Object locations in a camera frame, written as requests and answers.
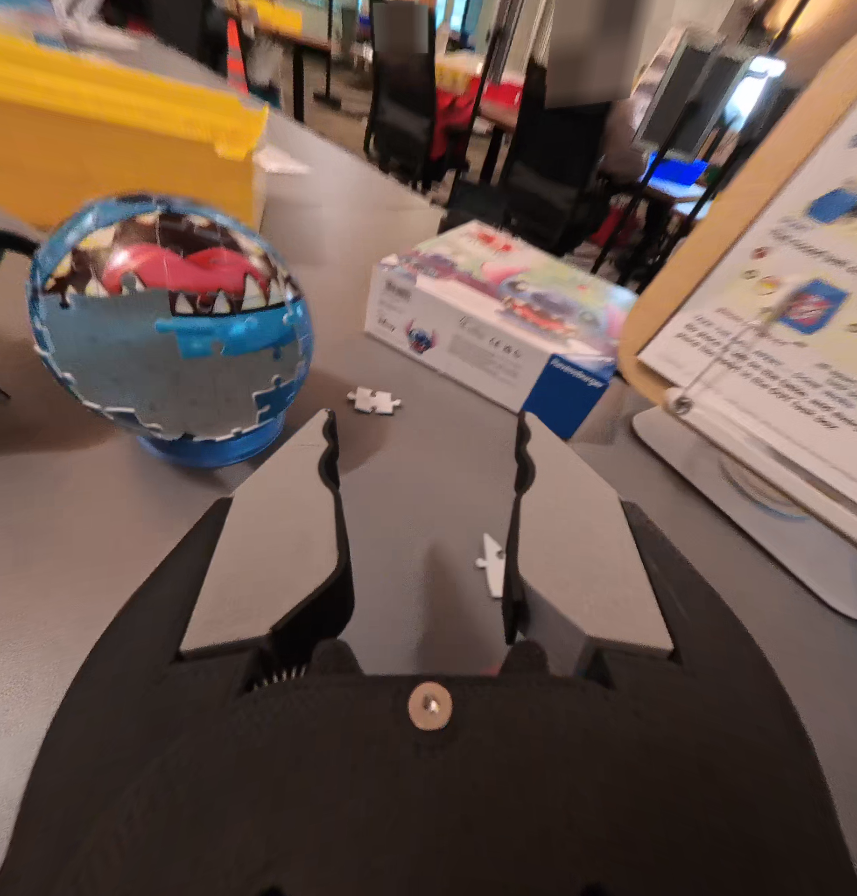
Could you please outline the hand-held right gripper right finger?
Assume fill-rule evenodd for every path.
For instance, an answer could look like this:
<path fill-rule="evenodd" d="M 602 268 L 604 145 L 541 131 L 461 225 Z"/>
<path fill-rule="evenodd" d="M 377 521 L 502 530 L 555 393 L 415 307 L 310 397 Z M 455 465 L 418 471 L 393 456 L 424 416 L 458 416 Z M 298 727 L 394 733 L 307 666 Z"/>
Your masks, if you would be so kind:
<path fill-rule="evenodd" d="M 521 412 L 505 547 L 506 643 L 539 646 L 554 676 L 598 651 L 667 659 L 674 643 L 618 492 L 534 413 Z"/>

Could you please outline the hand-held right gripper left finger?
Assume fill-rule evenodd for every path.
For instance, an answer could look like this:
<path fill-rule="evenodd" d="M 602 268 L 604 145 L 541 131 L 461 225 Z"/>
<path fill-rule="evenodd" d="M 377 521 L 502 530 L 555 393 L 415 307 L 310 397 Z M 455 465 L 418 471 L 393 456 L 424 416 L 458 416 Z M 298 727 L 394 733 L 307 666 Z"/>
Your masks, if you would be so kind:
<path fill-rule="evenodd" d="M 320 409 L 238 486 L 180 651 L 242 644 L 310 658 L 354 608 L 331 409 Z"/>

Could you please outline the white puzzle piece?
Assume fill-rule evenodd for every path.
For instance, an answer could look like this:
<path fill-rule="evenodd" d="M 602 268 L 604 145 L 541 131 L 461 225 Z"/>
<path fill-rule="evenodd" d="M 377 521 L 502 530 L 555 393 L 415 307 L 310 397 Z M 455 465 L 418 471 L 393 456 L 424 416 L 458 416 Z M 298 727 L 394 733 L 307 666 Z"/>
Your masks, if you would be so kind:
<path fill-rule="evenodd" d="M 392 396 L 390 392 L 365 387 L 356 387 L 347 393 L 346 398 L 351 407 L 361 415 L 389 417 L 402 405 L 401 399 Z"/>
<path fill-rule="evenodd" d="M 481 553 L 474 566 L 483 572 L 490 599 L 500 601 L 503 597 L 506 554 L 500 543 L 488 532 L 481 536 Z"/>

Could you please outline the blue cartoon puzzle ball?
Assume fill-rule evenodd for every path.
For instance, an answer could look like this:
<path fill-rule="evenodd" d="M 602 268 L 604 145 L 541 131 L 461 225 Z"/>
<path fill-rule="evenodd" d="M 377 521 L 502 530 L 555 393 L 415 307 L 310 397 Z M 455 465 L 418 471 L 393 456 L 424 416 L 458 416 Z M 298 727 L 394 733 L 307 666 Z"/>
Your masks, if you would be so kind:
<path fill-rule="evenodd" d="M 186 197 L 87 203 L 34 253 L 26 296 L 35 350 L 60 385 L 188 468 L 274 444 L 313 360 L 309 306 L 285 260 Z"/>

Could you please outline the printed cardboard puzzle box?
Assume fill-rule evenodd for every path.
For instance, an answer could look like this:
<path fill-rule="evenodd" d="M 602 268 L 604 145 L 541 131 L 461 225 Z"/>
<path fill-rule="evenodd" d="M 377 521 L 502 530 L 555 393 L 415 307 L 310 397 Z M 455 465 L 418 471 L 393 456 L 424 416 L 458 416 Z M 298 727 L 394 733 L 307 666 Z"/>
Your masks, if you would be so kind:
<path fill-rule="evenodd" d="M 364 330 L 570 440 L 617 372 L 636 299 L 472 220 L 374 266 Z"/>

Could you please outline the yellow plastic bin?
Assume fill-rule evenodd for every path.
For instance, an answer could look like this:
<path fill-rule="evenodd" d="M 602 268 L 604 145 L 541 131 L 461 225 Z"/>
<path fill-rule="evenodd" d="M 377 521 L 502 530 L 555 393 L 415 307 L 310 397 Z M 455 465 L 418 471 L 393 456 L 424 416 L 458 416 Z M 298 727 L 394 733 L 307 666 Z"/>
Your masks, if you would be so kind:
<path fill-rule="evenodd" d="M 0 210 L 51 230 L 107 196 L 198 200 L 255 230 L 269 111 L 233 91 L 0 37 Z"/>

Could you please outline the orange reflective cone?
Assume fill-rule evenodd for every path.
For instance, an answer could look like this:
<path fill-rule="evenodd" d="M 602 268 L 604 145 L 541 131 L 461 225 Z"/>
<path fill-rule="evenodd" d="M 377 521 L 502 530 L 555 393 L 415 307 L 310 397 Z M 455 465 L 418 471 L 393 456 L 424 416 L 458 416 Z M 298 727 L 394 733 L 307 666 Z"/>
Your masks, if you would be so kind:
<path fill-rule="evenodd" d="M 248 95 L 245 63 L 239 38 L 239 24 L 233 17 L 226 24 L 226 72 L 228 83 L 241 95 Z"/>

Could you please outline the wooden document stand with sheet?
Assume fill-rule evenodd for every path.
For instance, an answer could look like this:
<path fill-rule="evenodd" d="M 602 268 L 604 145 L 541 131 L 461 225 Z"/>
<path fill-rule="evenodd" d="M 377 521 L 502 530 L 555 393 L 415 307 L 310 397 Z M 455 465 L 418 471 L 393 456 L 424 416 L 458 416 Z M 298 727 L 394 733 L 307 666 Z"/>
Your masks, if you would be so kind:
<path fill-rule="evenodd" d="M 857 621 L 857 35 L 638 298 L 640 440 Z"/>

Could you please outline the black office chair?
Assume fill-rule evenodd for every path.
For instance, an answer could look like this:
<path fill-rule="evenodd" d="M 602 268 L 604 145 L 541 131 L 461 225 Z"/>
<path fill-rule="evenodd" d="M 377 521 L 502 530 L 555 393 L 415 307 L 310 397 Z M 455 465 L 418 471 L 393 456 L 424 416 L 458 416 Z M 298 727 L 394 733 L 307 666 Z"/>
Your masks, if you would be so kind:
<path fill-rule="evenodd" d="M 547 69 L 530 59 L 509 150 L 495 185 L 461 179 L 437 232 L 478 220 L 544 252 L 572 252 L 600 229 L 610 193 L 600 185 L 612 103 L 546 106 Z"/>
<path fill-rule="evenodd" d="M 372 89 L 364 153 L 426 195 L 467 164 L 465 126 L 441 125 L 434 8 L 370 1 L 368 14 Z"/>

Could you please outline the grey computer monitor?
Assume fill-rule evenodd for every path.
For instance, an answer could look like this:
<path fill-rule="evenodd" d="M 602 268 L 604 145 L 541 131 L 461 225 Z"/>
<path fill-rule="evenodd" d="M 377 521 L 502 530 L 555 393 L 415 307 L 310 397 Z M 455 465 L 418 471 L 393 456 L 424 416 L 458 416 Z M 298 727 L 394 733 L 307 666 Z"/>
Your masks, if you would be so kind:
<path fill-rule="evenodd" d="M 636 84 L 645 112 L 636 128 L 639 149 L 693 161 L 714 132 L 741 131 L 786 62 L 693 26 L 674 28 Z"/>

